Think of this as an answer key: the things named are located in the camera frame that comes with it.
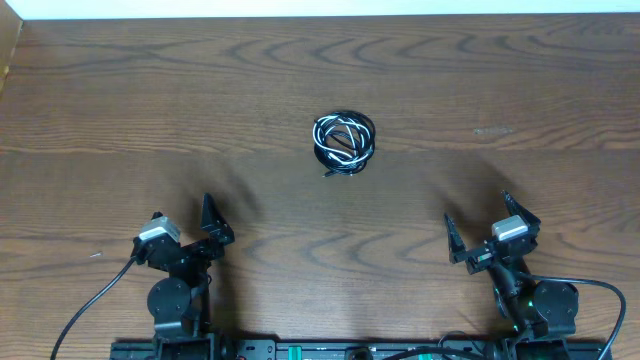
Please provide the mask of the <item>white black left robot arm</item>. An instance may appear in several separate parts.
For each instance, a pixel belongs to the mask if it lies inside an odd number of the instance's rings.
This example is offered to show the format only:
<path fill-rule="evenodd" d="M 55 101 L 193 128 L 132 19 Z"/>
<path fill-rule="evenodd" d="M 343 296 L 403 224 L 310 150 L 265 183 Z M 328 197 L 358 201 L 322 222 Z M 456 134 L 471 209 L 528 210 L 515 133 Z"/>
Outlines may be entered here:
<path fill-rule="evenodd" d="M 209 193 L 203 196 L 200 228 L 206 238 L 181 245 L 177 225 L 156 212 L 133 240 L 135 263 L 168 274 L 147 296 L 158 359 L 236 356 L 233 341 L 211 325 L 208 270 L 225 255 L 225 247 L 235 241 L 235 235 Z"/>

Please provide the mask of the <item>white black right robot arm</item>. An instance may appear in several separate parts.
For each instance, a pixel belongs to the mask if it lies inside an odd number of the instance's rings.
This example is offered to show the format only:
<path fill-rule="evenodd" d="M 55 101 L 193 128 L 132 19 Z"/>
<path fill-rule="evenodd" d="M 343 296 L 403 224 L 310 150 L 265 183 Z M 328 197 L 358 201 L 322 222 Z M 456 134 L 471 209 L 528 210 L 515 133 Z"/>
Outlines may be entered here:
<path fill-rule="evenodd" d="M 509 216 L 491 226 L 491 237 L 478 248 L 467 249 L 453 219 L 444 216 L 449 261 L 465 263 L 471 275 L 488 272 L 496 306 L 515 326 L 515 336 L 488 344 L 484 355 L 567 359 L 566 338 L 576 332 L 578 290 L 569 283 L 532 278 L 524 257 L 537 247 L 541 220 L 508 192 L 502 195 Z"/>

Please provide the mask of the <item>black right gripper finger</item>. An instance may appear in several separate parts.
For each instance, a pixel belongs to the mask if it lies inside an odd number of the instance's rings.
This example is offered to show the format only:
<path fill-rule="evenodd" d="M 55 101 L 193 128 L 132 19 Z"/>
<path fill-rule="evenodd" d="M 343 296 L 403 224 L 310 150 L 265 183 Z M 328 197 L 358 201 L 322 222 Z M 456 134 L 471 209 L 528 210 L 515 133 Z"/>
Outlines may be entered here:
<path fill-rule="evenodd" d="M 530 232 L 538 233 L 540 230 L 541 220 L 518 203 L 509 192 L 503 191 L 502 196 L 508 213 L 511 216 L 519 216 L 527 225 Z"/>
<path fill-rule="evenodd" d="M 464 260 L 466 246 L 457 231 L 453 219 L 448 214 L 444 214 L 444 223 L 448 238 L 449 261 L 452 264 L 456 264 Z"/>

